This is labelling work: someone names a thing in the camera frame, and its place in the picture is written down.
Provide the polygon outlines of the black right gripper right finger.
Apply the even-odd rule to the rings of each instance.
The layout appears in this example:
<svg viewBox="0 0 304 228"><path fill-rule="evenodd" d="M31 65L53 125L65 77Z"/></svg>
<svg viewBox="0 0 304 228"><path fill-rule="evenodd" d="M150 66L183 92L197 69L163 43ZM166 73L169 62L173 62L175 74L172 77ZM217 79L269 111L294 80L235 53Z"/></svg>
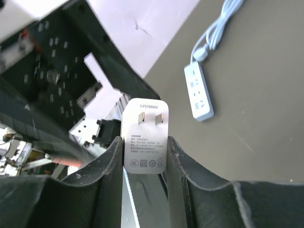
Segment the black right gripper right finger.
<svg viewBox="0 0 304 228"><path fill-rule="evenodd" d="M229 181L168 138L167 191L173 228L301 228L304 185Z"/></svg>

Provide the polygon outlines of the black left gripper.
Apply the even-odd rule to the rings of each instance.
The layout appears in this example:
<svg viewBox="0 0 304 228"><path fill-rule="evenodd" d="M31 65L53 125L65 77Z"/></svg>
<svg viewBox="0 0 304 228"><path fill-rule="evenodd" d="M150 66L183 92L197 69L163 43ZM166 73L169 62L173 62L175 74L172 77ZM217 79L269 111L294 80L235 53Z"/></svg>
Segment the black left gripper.
<svg viewBox="0 0 304 228"><path fill-rule="evenodd" d="M132 98L159 95L131 68L85 0L41 19L13 0L0 3L0 121L40 150L89 157L69 137L101 87L84 59L93 54L111 86Z"/></svg>

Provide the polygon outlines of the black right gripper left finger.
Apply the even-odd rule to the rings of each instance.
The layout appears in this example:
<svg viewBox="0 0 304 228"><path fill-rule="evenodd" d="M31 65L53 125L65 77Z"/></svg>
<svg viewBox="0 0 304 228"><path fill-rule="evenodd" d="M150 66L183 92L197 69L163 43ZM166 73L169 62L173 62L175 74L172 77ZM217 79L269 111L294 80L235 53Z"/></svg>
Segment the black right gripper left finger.
<svg viewBox="0 0 304 228"><path fill-rule="evenodd" d="M121 225L123 140L59 181L47 175L0 180L3 228L118 228Z"/></svg>

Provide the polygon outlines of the small white USB charger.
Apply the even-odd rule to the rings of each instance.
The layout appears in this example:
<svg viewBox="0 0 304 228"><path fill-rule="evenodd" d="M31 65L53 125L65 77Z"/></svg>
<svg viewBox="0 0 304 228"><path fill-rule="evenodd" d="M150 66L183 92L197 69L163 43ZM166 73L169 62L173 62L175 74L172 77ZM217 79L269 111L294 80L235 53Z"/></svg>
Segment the small white USB charger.
<svg viewBox="0 0 304 228"><path fill-rule="evenodd" d="M161 174L167 167L169 107L155 99L133 98L121 120L124 167L131 174Z"/></svg>

